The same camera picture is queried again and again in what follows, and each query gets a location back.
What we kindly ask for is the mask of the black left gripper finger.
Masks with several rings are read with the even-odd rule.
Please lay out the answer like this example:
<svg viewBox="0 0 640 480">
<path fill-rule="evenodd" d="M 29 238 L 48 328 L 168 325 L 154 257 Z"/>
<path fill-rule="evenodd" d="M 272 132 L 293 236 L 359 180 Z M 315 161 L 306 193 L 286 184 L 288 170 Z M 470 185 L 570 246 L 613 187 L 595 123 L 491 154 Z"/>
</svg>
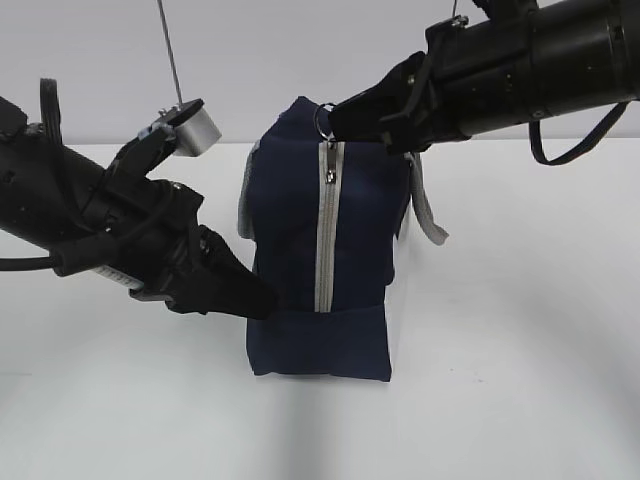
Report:
<svg viewBox="0 0 640 480">
<path fill-rule="evenodd" d="M 197 270 L 172 285 L 165 300 L 175 313 L 224 313 L 256 320 L 278 306 L 275 291 L 251 272 Z"/>
<path fill-rule="evenodd" d="M 224 238 L 205 225 L 198 226 L 201 262 L 216 278 L 228 284 L 257 284 L 259 279 L 236 257 Z"/>
</svg>

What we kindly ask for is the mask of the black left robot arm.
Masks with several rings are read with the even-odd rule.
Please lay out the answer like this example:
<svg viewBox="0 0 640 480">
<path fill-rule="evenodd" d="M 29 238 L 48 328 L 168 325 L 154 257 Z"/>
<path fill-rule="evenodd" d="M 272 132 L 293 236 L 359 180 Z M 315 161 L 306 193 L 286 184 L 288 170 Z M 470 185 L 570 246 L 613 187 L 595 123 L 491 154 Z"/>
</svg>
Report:
<svg viewBox="0 0 640 480">
<path fill-rule="evenodd" d="M 108 167 L 63 146 L 54 128 L 1 104 L 1 227 L 45 250 L 4 260 L 5 271 L 92 271 L 142 302 L 176 313 L 263 320 L 275 291 L 247 269 L 225 240 L 199 223 L 203 197 L 148 174 L 174 149 L 161 131 L 126 144 Z"/>
</svg>

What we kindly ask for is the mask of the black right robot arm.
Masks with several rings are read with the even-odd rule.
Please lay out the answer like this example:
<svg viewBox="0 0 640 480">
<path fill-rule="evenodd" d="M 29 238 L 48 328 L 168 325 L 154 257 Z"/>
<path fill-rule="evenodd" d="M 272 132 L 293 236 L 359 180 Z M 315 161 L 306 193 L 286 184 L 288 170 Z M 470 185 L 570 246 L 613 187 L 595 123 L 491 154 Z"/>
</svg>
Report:
<svg viewBox="0 0 640 480">
<path fill-rule="evenodd" d="M 483 1 L 486 20 L 428 27 L 426 49 L 337 104 L 335 138 L 423 151 L 639 97 L 635 1 Z"/>
</svg>

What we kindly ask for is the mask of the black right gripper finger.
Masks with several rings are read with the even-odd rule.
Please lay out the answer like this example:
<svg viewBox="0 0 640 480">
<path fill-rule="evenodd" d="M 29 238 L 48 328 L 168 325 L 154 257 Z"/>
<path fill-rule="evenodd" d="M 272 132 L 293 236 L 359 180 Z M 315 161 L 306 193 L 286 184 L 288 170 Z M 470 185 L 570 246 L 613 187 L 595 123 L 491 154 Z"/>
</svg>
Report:
<svg viewBox="0 0 640 480">
<path fill-rule="evenodd" d="M 397 113 L 406 104 L 424 61 L 424 52 L 411 54 L 378 83 L 338 103 L 328 115 L 330 124 L 372 125 L 384 116 Z"/>
<path fill-rule="evenodd" d="M 338 141 L 394 144 L 393 136 L 389 131 L 389 122 L 385 118 L 367 121 L 355 117 L 330 117 L 329 123 Z"/>
</svg>

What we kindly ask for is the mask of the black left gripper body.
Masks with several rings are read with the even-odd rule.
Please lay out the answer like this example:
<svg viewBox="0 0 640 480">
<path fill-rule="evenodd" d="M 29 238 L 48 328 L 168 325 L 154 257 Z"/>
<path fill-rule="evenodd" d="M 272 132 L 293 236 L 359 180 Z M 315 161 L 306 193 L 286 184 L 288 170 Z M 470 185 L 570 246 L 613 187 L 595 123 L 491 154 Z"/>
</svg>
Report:
<svg viewBox="0 0 640 480">
<path fill-rule="evenodd" d="M 116 260 L 94 272 L 125 286 L 131 298 L 163 302 L 176 313 L 210 311 L 210 230 L 198 223 L 204 198 L 184 185 L 163 189 L 154 205 L 161 214 L 128 241 L 119 239 Z"/>
</svg>

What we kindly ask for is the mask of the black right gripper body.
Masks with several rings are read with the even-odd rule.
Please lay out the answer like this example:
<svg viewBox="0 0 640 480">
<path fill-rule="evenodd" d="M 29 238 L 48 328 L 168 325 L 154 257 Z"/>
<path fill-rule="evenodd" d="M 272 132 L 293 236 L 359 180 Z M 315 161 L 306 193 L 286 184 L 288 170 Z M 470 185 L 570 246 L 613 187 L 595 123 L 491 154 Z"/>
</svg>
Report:
<svg viewBox="0 0 640 480">
<path fill-rule="evenodd" d="M 391 109 L 379 120 L 381 139 L 390 154 L 424 152 L 438 143 L 463 142 L 462 132 L 446 108 L 435 81 L 437 55 L 418 51 L 384 77 Z"/>
</svg>

